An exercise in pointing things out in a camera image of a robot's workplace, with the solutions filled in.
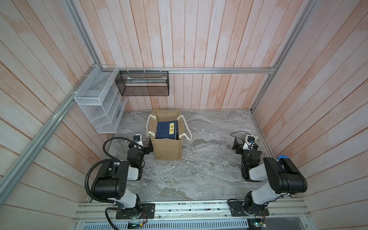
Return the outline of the brown canvas tote bag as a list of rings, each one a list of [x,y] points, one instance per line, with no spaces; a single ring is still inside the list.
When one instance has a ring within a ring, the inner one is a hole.
[[[179,140],[156,139],[157,124],[159,122],[178,121]],[[193,136],[186,119],[180,110],[154,110],[146,122],[146,136],[152,140],[156,160],[179,161],[183,157],[183,141],[191,141]]]

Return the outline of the small blue book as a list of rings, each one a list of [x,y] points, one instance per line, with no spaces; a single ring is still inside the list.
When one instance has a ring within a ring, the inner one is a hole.
[[[156,139],[179,140],[178,121],[159,122],[157,124]]]

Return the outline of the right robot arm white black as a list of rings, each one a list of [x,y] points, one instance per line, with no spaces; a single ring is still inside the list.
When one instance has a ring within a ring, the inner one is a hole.
[[[241,175],[248,182],[266,183],[250,191],[244,198],[244,212],[255,216],[267,205],[286,195],[306,192],[307,180],[288,157],[274,159],[264,157],[258,150],[256,136],[247,134],[245,139],[234,137],[232,149],[241,156]]]

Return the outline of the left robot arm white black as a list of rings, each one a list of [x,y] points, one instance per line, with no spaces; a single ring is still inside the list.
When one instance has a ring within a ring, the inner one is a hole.
[[[106,150],[106,145],[113,140],[126,140],[129,143],[126,161],[112,156]],[[142,217],[144,211],[140,197],[128,190],[127,182],[141,180],[145,166],[144,156],[153,152],[152,141],[150,140],[144,147],[140,135],[135,135],[133,140],[113,137],[104,142],[103,152],[108,158],[95,163],[86,174],[84,182],[86,193],[95,201],[114,205],[105,210],[109,221],[110,210],[117,212],[117,218]]]

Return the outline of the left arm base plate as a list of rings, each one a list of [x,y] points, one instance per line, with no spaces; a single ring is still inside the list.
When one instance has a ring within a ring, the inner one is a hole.
[[[134,208],[119,210],[116,219],[153,219],[155,214],[154,203],[137,204]]]

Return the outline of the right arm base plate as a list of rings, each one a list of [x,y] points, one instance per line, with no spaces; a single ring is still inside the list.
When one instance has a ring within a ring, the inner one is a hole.
[[[254,216],[269,216],[270,213],[267,207],[256,208],[254,212],[247,213],[244,209],[244,202],[236,199],[230,199],[227,201],[227,205],[230,208],[232,217],[254,217]]]

